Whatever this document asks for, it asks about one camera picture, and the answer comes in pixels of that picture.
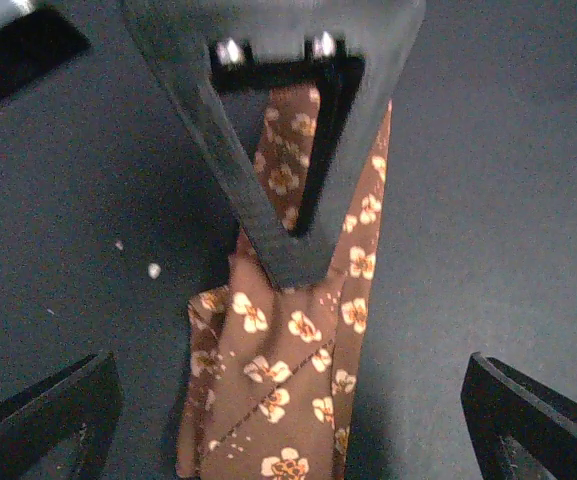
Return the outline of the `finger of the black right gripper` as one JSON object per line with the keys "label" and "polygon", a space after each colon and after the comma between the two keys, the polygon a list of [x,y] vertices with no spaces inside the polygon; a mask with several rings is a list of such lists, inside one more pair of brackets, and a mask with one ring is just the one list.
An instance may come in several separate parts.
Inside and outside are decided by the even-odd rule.
{"label": "finger of the black right gripper", "polygon": [[297,221],[299,287],[327,274],[364,162],[409,53],[344,53],[308,62],[321,104]]}

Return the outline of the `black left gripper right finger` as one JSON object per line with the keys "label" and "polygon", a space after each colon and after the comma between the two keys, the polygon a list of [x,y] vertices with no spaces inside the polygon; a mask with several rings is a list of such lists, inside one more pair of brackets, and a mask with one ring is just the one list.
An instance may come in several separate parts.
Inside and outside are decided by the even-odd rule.
{"label": "black left gripper right finger", "polygon": [[484,479],[577,479],[573,400],[475,352],[461,404]]}

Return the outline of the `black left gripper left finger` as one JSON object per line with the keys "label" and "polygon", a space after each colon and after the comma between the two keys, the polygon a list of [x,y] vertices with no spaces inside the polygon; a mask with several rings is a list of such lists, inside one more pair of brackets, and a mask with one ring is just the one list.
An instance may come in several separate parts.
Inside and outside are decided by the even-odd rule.
{"label": "black left gripper left finger", "polygon": [[114,355],[90,354],[0,402],[0,479],[21,479],[76,440],[67,479],[102,476],[122,412]]}

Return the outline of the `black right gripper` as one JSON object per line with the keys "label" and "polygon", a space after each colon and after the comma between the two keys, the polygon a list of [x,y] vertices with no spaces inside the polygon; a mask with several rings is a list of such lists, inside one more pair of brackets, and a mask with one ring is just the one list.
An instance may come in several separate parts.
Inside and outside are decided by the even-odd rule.
{"label": "black right gripper", "polygon": [[388,55],[414,41],[423,1],[124,1],[140,53],[228,198],[271,283],[298,286],[296,241],[276,215],[219,95],[182,55],[232,39],[256,60],[293,60],[327,32],[350,55]]}

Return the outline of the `brown floral necktie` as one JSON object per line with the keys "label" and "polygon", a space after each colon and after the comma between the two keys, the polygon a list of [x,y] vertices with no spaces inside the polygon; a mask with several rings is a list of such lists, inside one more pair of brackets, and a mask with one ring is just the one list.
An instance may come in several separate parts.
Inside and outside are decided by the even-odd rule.
{"label": "brown floral necktie", "polygon": [[367,328],[386,185],[384,118],[326,277],[278,289],[240,234],[229,279],[188,304],[181,479],[340,479]]}

